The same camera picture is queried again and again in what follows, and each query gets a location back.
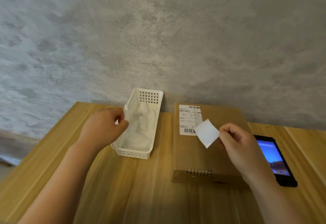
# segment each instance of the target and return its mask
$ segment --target person's left arm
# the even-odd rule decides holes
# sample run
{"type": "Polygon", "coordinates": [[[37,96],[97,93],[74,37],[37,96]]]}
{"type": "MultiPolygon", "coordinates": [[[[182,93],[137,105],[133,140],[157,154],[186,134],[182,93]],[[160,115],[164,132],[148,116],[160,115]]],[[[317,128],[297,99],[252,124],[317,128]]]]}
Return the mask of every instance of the person's left arm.
{"type": "Polygon", "coordinates": [[[114,142],[128,127],[122,108],[92,115],[84,124],[51,179],[19,221],[19,224],[72,223],[85,179],[97,154],[114,142]]]}

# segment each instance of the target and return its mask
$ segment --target phone bezel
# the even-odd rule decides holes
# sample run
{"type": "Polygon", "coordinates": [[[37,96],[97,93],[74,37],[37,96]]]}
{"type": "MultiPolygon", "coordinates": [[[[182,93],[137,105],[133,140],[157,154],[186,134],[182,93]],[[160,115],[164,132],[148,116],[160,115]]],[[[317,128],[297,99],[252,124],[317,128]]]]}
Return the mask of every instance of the phone bezel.
{"type": "Polygon", "coordinates": [[[275,147],[277,149],[277,151],[279,152],[282,160],[284,161],[284,164],[287,168],[287,170],[289,171],[289,173],[291,174],[290,176],[286,176],[286,175],[281,175],[281,174],[276,174],[275,178],[276,181],[279,183],[279,185],[281,186],[285,186],[285,187],[297,187],[298,186],[298,182],[295,180],[293,173],[290,170],[290,167],[287,165],[286,160],[284,159],[281,150],[279,149],[275,139],[273,137],[265,137],[265,136],[259,136],[259,135],[254,135],[256,140],[261,140],[261,141],[270,141],[272,143],[275,144],[275,147]]]}

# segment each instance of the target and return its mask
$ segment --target phone wallpaper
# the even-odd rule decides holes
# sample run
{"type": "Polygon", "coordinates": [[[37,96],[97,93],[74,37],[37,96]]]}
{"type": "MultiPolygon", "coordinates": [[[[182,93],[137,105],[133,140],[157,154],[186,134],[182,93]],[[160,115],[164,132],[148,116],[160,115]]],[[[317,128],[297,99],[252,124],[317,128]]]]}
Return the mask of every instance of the phone wallpaper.
{"type": "Polygon", "coordinates": [[[276,146],[270,141],[260,141],[257,140],[260,149],[268,161],[273,173],[290,176],[284,161],[282,160],[276,146]]]}

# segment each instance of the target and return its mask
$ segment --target barcode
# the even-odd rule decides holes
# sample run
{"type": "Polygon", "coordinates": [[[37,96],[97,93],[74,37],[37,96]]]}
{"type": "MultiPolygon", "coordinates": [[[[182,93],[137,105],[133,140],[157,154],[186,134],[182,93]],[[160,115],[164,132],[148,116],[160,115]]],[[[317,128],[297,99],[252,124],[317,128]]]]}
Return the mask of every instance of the barcode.
{"type": "Polygon", "coordinates": [[[185,129],[185,133],[196,133],[194,129],[185,129]]]}

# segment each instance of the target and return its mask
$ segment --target hand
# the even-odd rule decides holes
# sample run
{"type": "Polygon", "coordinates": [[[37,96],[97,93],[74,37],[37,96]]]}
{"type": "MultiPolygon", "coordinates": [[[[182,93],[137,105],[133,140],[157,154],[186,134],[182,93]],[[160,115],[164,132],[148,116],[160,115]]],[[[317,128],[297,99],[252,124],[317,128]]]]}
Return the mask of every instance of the hand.
{"type": "Polygon", "coordinates": [[[228,123],[220,128],[222,141],[232,163],[248,183],[276,181],[255,137],[239,126],[228,123]]]}
{"type": "Polygon", "coordinates": [[[86,145],[87,148],[99,152],[117,140],[128,125],[120,107],[98,111],[86,121],[76,144],[86,145]]]}

